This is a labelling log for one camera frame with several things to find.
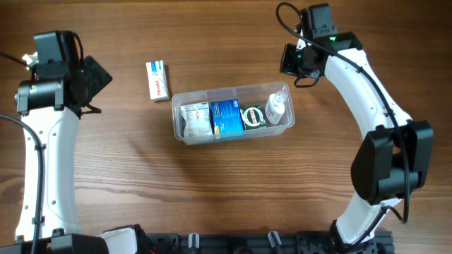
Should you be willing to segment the clear spray bottle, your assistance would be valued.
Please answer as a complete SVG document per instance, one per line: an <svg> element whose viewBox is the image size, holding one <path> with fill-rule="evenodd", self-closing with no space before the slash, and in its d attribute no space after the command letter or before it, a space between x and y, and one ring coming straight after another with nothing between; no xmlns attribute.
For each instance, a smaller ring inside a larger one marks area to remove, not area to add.
<svg viewBox="0 0 452 254"><path fill-rule="evenodd" d="M268 121L275 125L279 123L285 113L285 101L287 94L284 91L277 91L269 96L265 107L265 113Z"/></svg>

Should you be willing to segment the green round-logo box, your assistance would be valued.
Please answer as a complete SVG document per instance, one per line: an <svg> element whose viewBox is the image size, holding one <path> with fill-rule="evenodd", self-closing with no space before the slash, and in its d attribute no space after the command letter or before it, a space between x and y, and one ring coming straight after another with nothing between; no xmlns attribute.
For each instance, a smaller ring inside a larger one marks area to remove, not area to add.
<svg viewBox="0 0 452 254"><path fill-rule="evenodd" d="M266 119L260 105L240 109L244 130L266 127Z"/></svg>

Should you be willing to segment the blue box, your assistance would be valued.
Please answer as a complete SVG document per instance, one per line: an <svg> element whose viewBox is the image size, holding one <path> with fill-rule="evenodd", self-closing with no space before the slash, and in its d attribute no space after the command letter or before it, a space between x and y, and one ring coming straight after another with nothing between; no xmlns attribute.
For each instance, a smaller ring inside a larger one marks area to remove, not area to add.
<svg viewBox="0 0 452 254"><path fill-rule="evenodd" d="M210 108L213 116L213 132L217 139L226 134L241 135L243 133L238 99L211 102Z"/></svg>

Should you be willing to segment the white Hansaplast plaster box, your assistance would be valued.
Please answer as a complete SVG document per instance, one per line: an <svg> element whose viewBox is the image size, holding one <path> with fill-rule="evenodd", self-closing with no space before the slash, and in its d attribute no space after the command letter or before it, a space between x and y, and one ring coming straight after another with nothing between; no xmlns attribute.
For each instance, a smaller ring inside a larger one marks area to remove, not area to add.
<svg viewBox="0 0 452 254"><path fill-rule="evenodd" d="M180 109L185 138L213 134L208 102L182 105Z"/></svg>

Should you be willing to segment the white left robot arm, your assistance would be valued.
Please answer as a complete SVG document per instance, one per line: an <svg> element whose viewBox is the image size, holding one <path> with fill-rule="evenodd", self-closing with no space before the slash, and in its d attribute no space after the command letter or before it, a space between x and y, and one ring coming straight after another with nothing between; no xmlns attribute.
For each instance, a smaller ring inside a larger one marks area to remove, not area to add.
<svg viewBox="0 0 452 254"><path fill-rule="evenodd" d="M2 253L151 253L153 242L138 224L82 232L74 194L74 150L82 108L112 77L93 57L38 56L33 77L15 101L24 130L25 189L13 245Z"/></svg>

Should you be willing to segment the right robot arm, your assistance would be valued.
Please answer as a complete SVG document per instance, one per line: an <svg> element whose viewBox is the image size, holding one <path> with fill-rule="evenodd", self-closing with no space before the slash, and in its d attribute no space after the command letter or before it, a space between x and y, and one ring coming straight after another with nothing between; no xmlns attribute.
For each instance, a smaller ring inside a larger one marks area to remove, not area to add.
<svg viewBox="0 0 452 254"><path fill-rule="evenodd" d="M286 44L280 72L297 79L325 77L357 122L362 144L350 168L355 192L331 224L329 247L337 253L364 250L388 212L407 222L410 194L427 180L433 129L393 101L351 32Z"/></svg>

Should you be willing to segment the clear plastic container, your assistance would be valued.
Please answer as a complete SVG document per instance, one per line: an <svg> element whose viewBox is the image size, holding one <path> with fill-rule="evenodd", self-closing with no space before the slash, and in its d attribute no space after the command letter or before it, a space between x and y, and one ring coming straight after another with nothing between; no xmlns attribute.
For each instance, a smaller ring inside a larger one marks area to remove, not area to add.
<svg viewBox="0 0 452 254"><path fill-rule="evenodd" d="M265 113L266 103L271 94L277 91L284 91L287 94L285 101L285 113L279 123L271 124ZM211 102L238 99L240 109L260 105L266 119L266 127L254 130L243 130L241 135L231 133L223 135L220 139L215 137L213 132L213 116L210 108ZM208 102L210 109L210 124L212 135L185 138L183 134L182 115L180 107L187 104L199 102ZM295 124L295 115L293 111L290 89L285 82L261 83L255 85L244 85L238 87L228 87L214 90L203 90L195 92L179 93L172 98L172 115L174 123L174 135L176 139L183 141L186 145L197 145L204 143L222 142L226 140L237 140L246 138L260 138L265 136L280 135L285 129Z"/></svg>

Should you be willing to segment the white Panadol box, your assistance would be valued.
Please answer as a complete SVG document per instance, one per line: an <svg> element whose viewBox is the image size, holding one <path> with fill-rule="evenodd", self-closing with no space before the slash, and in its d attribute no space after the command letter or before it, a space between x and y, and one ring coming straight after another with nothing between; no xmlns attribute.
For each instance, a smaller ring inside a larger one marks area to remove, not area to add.
<svg viewBox="0 0 452 254"><path fill-rule="evenodd" d="M147 62L145 67L148 74L148 86L151 100L153 102L168 100L170 98L170 93L164 61Z"/></svg>

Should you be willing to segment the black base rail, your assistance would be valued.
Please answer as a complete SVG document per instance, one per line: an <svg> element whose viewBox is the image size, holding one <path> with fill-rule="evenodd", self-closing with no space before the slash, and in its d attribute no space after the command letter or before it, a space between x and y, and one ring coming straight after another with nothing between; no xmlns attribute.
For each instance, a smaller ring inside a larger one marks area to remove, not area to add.
<svg viewBox="0 0 452 254"><path fill-rule="evenodd" d="M153 253L336 253L335 243L327 231L301 231L281 234L277 242L269 234L179 235L148 234Z"/></svg>

